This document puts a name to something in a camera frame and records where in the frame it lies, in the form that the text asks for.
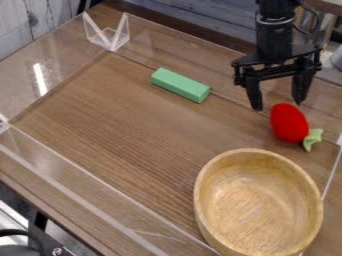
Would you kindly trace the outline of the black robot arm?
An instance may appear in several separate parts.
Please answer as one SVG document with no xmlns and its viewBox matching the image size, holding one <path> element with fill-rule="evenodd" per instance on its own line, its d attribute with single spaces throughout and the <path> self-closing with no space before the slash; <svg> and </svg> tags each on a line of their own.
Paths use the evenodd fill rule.
<svg viewBox="0 0 342 256">
<path fill-rule="evenodd" d="M 234 60 L 234 83 L 246 89 L 251 108 L 263 110 L 259 83 L 282 77 L 291 77 L 291 96 L 301 104 L 309 95 L 313 78 L 322 70 L 318 44 L 295 44 L 293 30 L 313 34 L 318 28 L 305 31 L 294 22 L 295 8 L 315 10 L 303 0 L 255 0 L 257 52 Z"/>
</svg>

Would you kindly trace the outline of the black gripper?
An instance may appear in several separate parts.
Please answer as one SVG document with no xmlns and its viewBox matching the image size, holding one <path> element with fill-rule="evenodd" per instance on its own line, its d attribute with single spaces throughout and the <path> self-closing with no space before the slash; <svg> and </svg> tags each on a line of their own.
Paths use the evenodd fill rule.
<svg viewBox="0 0 342 256">
<path fill-rule="evenodd" d="M 313 78 L 322 69 L 322 47 L 293 42 L 294 17 L 257 17 L 257 52 L 233 62 L 234 83 L 246 88 L 251 107 L 263 110 L 259 82 L 291 76 L 297 104 L 307 97 Z"/>
</svg>

